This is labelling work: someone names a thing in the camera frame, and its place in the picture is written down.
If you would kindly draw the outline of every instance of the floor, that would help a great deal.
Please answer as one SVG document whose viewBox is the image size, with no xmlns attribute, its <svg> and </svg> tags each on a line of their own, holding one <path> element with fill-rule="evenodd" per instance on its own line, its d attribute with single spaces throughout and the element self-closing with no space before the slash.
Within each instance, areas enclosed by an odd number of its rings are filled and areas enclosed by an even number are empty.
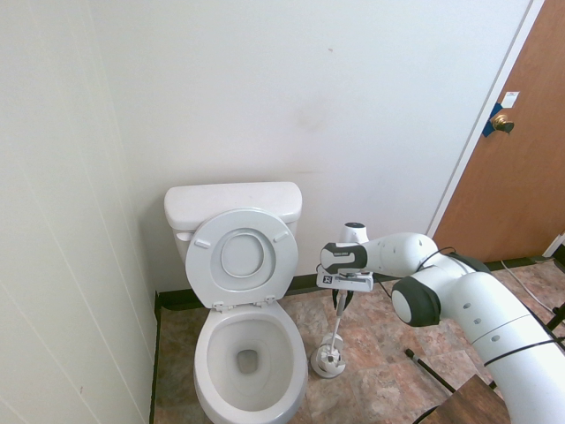
<svg viewBox="0 0 565 424">
<path fill-rule="evenodd" d="M 512 270 L 550 307 L 565 301 L 565 274 L 552 261 Z M 544 322 L 549 321 L 551 315 L 506 270 L 494 274 Z M 387 282 L 385 287 L 390 291 L 393 284 Z M 308 355 L 322 335 L 333 329 L 330 293 L 314 291 L 279 301 L 297 324 Z M 212 422 L 200 408 L 192 379 L 194 349 L 207 312 L 162 310 L 154 424 Z M 565 328 L 560 326 L 555 333 L 565 336 Z M 325 380 L 310 370 L 306 397 L 290 423 L 411 424 L 422 412 L 447 399 L 448 392 L 404 355 L 406 348 L 456 388 L 474 374 L 491 382 L 454 322 L 411 328 L 396 317 L 388 296 L 377 284 L 371 293 L 354 296 L 339 334 L 345 342 L 345 371 Z"/>
</svg>

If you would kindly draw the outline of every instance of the wooden door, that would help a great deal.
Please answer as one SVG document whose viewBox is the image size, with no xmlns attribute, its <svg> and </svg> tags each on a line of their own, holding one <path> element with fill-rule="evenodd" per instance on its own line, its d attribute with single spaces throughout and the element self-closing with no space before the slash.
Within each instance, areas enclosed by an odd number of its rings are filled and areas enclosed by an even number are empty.
<svg viewBox="0 0 565 424">
<path fill-rule="evenodd" d="M 481 136 L 433 236 L 482 261 L 542 254 L 565 230 L 565 1 L 544 3 L 508 91 L 514 130 Z"/>
</svg>

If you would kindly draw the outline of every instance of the toilet tank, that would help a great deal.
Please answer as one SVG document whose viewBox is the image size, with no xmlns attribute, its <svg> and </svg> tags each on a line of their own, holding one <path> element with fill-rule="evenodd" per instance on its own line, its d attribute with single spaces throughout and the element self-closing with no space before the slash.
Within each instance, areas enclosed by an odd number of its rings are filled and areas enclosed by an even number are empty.
<svg viewBox="0 0 565 424">
<path fill-rule="evenodd" d="M 259 208 L 278 216 L 296 235 L 302 212 L 302 193 L 294 183 L 236 183 L 186 185 L 170 188 L 165 195 L 165 215 L 173 229 L 183 261 L 198 227 L 222 212 Z"/>
</svg>

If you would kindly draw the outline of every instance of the white toilet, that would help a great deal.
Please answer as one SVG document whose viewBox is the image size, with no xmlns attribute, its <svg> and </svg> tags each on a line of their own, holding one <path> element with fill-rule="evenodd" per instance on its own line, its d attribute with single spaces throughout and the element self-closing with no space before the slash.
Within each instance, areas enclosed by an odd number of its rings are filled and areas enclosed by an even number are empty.
<svg viewBox="0 0 565 424">
<path fill-rule="evenodd" d="M 302 195 L 293 183 L 171 188 L 165 213 L 192 289 L 210 313 L 194 384 L 215 424 L 279 424 L 306 390 L 300 333 L 276 302 L 294 276 Z"/>
</svg>

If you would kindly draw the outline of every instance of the toilet lid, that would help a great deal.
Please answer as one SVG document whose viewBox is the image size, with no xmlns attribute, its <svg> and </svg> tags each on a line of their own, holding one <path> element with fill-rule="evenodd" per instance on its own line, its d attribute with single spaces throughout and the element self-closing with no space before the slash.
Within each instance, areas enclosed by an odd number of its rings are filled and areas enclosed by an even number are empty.
<svg viewBox="0 0 565 424">
<path fill-rule="evenodd" d="M 205 307 L 280 299 L 294 277 L 297 243 L 265 210 L 239 208 L 205 221 L 186 254 L 186 275 Z"/>
</svg>

